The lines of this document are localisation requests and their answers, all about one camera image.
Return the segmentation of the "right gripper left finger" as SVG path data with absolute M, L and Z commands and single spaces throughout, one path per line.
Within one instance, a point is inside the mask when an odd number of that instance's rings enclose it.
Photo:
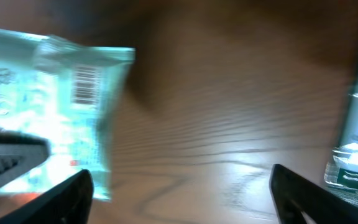
M 87 224 L 93 192 L 91 174 L 83 169 L 1 217 L 0 224 Z

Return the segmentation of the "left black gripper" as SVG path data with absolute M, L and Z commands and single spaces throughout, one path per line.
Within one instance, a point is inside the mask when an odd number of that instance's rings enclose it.
M 0 128 L 0 188 L 41 165 L 49 155 L 47 139 Z

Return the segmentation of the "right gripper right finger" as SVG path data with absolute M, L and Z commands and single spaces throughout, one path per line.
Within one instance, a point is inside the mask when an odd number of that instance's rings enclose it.
M 272 168 L 270 191 L 282 224 L 306 223 L 304 213 L 315 223 L 358 224 L 356 206 L 281 164 Z

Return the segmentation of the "mint green wipes packet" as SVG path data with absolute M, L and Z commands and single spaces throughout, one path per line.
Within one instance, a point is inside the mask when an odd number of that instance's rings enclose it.
M 0 133 L 48 142 L 0 195 L 41 194 L 86 169 L 93 197 L 111 199 L 112 117 L 134 59 L 133 48 L 0 29 Z

